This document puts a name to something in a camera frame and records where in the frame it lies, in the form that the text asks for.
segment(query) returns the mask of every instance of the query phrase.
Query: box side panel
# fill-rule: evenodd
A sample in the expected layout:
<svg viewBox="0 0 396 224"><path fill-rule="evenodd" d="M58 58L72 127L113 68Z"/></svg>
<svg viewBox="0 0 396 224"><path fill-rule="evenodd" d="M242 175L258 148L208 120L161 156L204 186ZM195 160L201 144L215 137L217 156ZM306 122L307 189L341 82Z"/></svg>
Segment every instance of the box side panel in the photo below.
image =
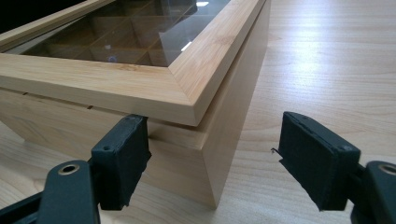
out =
<svg viewBox="0 0 396 224"><path fill-rule="evenodd" d="M262 68L268 36L271 1L267 0L253 24L243 47L238 52L221 88L228 85L223 107L213 113L214 122L205 140L203 155L216 203L219 203L233 161L239 136L257 78Z"/></svg>
<svg viewBox="0 0 396 224"><path fill-rule="evenodd" d="M0 89L0 108L0 120L25 140L83 160L91 157L91 148L126 116L5 89ZM165 133L170 139L162 136ZM148 122L148 135L152 158L142 181L215 206L202 153L190 147L200 133L154 120Z"/></svg>

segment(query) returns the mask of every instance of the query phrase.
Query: glass panel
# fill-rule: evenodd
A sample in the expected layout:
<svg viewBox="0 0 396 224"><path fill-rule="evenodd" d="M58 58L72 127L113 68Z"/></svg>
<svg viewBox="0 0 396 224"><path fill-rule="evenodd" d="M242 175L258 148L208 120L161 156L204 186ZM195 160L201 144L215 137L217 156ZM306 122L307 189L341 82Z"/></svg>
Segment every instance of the glass panel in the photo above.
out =
<svg viewBox="0 0 396 224"><path fill-rule="evenodd" d="M118 0L42 37L22 54L168 66L228 2Z"/></svg>
<svg viewBox="0 0 396 224"><path fill-rule="evenodd" d="M0 14L0 34L84 1L85 0L3 1L1 5L2 13Z"/></svg>

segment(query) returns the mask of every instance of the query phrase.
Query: wooden frame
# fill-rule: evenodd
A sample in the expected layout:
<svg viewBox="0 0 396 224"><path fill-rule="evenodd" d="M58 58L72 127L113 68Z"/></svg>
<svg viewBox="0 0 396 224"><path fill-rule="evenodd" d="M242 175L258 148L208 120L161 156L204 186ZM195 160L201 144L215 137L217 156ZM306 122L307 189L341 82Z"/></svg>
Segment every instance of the wooden frame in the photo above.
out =
<svg viewBox="0 0 396 224"><path fill-rule="evenodd" d="M37 21L32 21L21 27L0 34L0 52L13 48L38 35L44 34L62 24L75 20L99 7L115 0L86 0L73 7L49 15Z"/></svg>
<svg viewBox="0 0 396 224"><path fill-rule="evenodd" d="M79 11L62 11L64 17L57 18L75 18L108 2L78 4ZM231 0L167 68L2 53L0 87L197 126L264 2ZM38 28L20 30L14 37L21 39ZM13 32L6 33L7 41Z"/></svg>
<svg viewBox="0 0 396 224"><path fill-rule="evenodd" d="M219 204L265 54L265 2L197 127L148 119L152 157L142 181L213 207ZM0 120L25 140L87 160L120 111L0 88Z"/></svg>

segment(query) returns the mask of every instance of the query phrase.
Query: metal rivet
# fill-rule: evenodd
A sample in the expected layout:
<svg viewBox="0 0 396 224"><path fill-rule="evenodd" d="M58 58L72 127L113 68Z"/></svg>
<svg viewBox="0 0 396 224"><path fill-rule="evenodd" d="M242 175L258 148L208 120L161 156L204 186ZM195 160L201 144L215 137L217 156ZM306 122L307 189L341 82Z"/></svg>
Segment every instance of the metal rivet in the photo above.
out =
<svg viewBox="0 0 396 224"><path fill-rule="evenodd" d="M380 164L378 165L379 169L389 175L396 175L396 166L388 165L388 164Z"/></svg>
<svg viewBox="0 0 396 224"><path fill-rule="evenodd" d="M67 164L66 166L59 169L59 175L71 175L75 173L79 169L79 165L77 164Z"/></svg>

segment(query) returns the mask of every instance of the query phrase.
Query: glass lid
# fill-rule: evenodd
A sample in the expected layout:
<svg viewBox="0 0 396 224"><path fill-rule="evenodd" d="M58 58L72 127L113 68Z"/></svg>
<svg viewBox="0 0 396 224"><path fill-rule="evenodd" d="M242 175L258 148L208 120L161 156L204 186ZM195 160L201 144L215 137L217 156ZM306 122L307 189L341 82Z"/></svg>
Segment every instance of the glass lid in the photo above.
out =
<svg viewBox="0 0 396 224"><path fill-rule="evenodd" d="M21 54L167 67L228 3L117 0L40 36Z"/></svg>

